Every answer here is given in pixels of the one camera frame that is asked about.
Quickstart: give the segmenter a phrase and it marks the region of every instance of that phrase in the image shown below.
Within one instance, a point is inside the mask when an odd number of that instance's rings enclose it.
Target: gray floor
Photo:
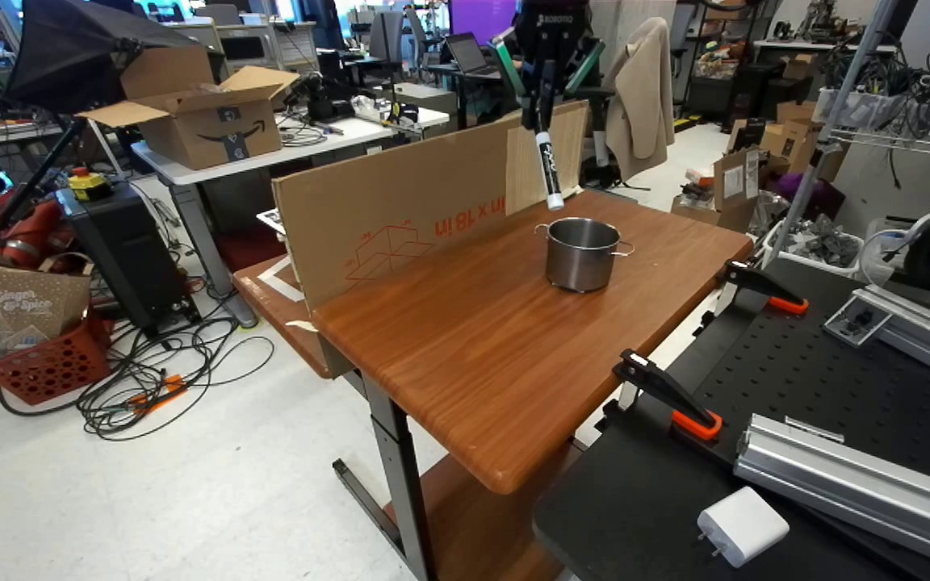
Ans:
[[[689,167],[712,167],[726,135],[714,126],[680,135],[669,164],[619,189],[669,209]],[[164,432],[141,442],[100,442],[77,412],[16,421],[0,410],[0,578],[412,578],[333,479],[348,460],[386,498],[364,403],[345,380],[320,380],[267,324],[276,358],[248,380],[216,387]],[[656,358],[667,366],[681,333]],[[216,377],[266,358],[251,341]],[[418,430],[419,464],[440,446]]]

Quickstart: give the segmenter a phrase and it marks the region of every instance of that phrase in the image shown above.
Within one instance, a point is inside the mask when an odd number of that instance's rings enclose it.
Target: metal table leg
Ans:
[[[387,542],[404,556],[407,567],[419,581],[431,581],[437,578],[437,557],[431,545],[423,483],[419,483],[419,467],[418,467],[407,417],[372,377],[348,373],[348,380],[368,396],[375,442],[380,453],[386,479],[391,483],[391,504],[394,504],[397,523],[391,523],[391,517],[375,504],[375,498],[345,467],[345,462],[333,462],[336,479],[361,504],[361,510],[387,537]]]
[[[228,310],[239,321],[239,327],[255,327],[260,315],[243,305],[243,298],[235,298],[235,287],[229,282],[229,267],[221,257],[221,250],[214,243],[211,216],[208,216],[200,188],[169,184],[169,189],[172,189],[172,199],[179,207],[179,216],[181,216],[181,222],[185,222],[185,228],[188,228],[188,236],[200,256],[211,298],[228,301]]]

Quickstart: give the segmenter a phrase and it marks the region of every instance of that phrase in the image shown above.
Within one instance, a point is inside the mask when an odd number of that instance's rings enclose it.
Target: stainless steel pot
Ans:
[[[618,244],[619,234],[610,222],[597,222],[587,216],[548,222],[548,284],[573,293],[602,292],[613,274],[613,257],[619,256]]]

